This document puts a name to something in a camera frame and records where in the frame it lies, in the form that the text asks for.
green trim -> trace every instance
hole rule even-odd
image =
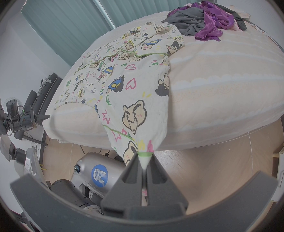
[[[106,127],[106,128],[108,128],[109,130],[111,130],[111,131],[117,132],[117,133],[123,135],[124,137],[127,137],[127,138],[133,140],[132,137],[129,137],[129,136],[127,136],[126,134],[123,134],[123,133],[121,133],[121,132],[119,132],[119,131],[117,131],[117,130],[114,130],[114,129],[110,128],[109,126],[103,125],[103,127]]]
[[[141,157],[151,157],[153,155],[153,152],[137,152],[139,156]]]

cartoon print shirt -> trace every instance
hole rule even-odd
[[[174,25],[133,28],[81,59],[55,109],[71,102],[92,106],[126,164],[136,151],[152,153],[167,133],[168,56],[182,46]]]

wooden floor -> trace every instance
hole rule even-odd
[[[47,139],[43,164],[46,180],[71,179],[84,153],[79,145]],[[231,195],[253,174],[272,174],[274,152],[283,147],[281,120],[220,144],[155,152],[162,166],[189,201],[187,214],[203,210]],[[85,153],[100,149],[82,146]]]

bed sheet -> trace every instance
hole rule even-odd
[[[85,53],[141,23],[161,24],[167,13],[152,14],[109,31]],[[184,36],[185,47],[169,57],[168,131],[158,150],[224,142],[284,114],[284,53],[263,32],[247,22],[246,26],[247,31],[223,30],[221,42]],[[76,71],[80,61],[67,76]],[[64,85],[60,84],[46,111],[51,115],[43,122],[47,135],[61,142],[111,149],[93,108],[68,103],[54,110]]]

cabinet door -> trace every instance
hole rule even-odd
[[[284,193],[284,153],[279,155],[279,171],[277,179],[279,184],[271,199],[273,201],[279,201]]]

